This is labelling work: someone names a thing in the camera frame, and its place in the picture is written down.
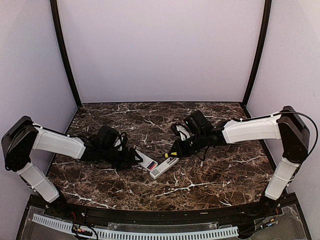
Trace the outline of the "yellow handled screwdriver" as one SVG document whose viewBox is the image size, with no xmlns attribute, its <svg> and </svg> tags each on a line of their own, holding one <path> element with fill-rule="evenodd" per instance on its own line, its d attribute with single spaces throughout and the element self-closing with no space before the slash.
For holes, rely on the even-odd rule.
<svg viewBox="0 0 320 240">
<path fill-rule="evenodd" d="M 177 152 L 169 152 L 169 153 L 165 153 L 164 157 L 165 158 L 176 158 L 177 157 Z"/>
</svg>

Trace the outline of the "grey remote control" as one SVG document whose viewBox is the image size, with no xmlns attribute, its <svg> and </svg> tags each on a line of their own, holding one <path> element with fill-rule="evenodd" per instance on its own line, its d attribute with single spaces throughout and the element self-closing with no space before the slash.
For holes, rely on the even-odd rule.
<svg viewBox="0 0 320 240">
<path fill-rule="evenodd" d="M 143 162 L 138 163 L 138 165 L 140 165 L 141 167 L 143 167 L 143 168 L 146 169 L 147 171 L 149 171 L 149 170 L 147 169 L 147 167 L 148 167 L 148 165 L 149 165 L 151 162 L 156 162 L 157 165 L 158 165 L 158 162 L 157 162 L 157 161 L 151 159 L 150 157 L 148 157 L 147 155 L 143 154 L 142 152 L 140 152 L 140 151 L 138 151 L 138 150 L 136 150 L 136 151 L 137 151 L 138 154 L 143 158 Z"/>
</svg>

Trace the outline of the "white remote control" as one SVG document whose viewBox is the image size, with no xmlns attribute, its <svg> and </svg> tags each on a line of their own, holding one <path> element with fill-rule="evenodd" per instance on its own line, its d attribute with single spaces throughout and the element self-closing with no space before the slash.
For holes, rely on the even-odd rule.
<svg viewBox="0 0 320 240">
<path fill-rule="evenodd" d="M 154 179 L 158 179 L 162 176 L 167 170 L 169 170 L 172 166 L 174 166 L 179 161 L 179 158 L 169 157 L 160 165 L 158 165 L 155 169 L 153 169 L 149 175 Z"/>
</svg>

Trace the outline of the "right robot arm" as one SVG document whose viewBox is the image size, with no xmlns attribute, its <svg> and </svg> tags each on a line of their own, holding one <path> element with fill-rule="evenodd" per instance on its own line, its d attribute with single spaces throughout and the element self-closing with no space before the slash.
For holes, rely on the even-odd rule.
<svg viewBox="0 0 320 240">
<path fill-rule="evenodd" d="M 301 119 L 302 116 L 302 113 L 288 105 L 269 115 L 233 118 L 213 125 L 201 111 L 196 110 L 183 120 L 191 136 L 175 140 L 164 156 L 184 158 L 197 154 L 203 148 L 244 141 L 281 140 L 282 158 L 264 191 L 266 198 L 255 205 L 255 213 L 266 217 L 274 210 L 274 201 L 280 198 L 302 163 L 314 150 L 309 146 L 310 130 Z"/>
</svg>

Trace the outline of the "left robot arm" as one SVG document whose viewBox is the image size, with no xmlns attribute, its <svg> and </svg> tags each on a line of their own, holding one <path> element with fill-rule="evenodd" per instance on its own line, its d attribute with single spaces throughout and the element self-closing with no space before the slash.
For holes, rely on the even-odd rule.
<svg viewBox="0 0 320 240">
<path fill-rule="evenodd" d="M 29 116 L 21 117 L 2 137 L 5 169 L 17 173 L 60 218 L 67 218 L 70 206 L 57 187 L 31 160 L 34 150 L 51 152 L 81 161 L 105 160 L 113 169 L 143 162 L 143 157 L 127 147 L 127 134 L 103 125 L 91 136 L 62 134 L 35 124 Z"/>
</svg>

